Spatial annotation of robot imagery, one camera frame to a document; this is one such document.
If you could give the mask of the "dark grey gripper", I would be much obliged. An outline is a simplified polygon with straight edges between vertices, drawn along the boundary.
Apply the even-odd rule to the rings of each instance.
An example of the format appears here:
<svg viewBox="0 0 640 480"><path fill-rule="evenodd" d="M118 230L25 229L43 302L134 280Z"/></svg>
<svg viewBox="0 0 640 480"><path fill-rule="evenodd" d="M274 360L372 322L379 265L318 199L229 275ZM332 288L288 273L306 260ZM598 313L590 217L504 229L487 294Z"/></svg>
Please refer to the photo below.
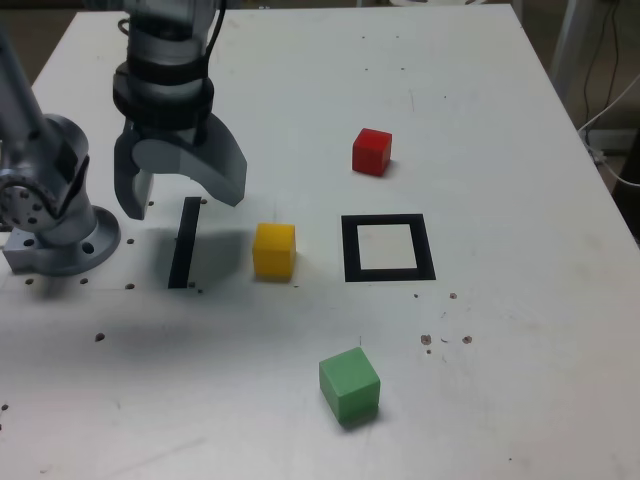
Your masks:
<svg viewBox="0 0 640 480"><path fill-rule="evenodd" d="M135 115L114 146L114 189L127 216L145 218L153 174L177 174L201 185L214 199L235 207L244 198L247 161L235 137L214 114L183 130L163 119Z"/></svg>

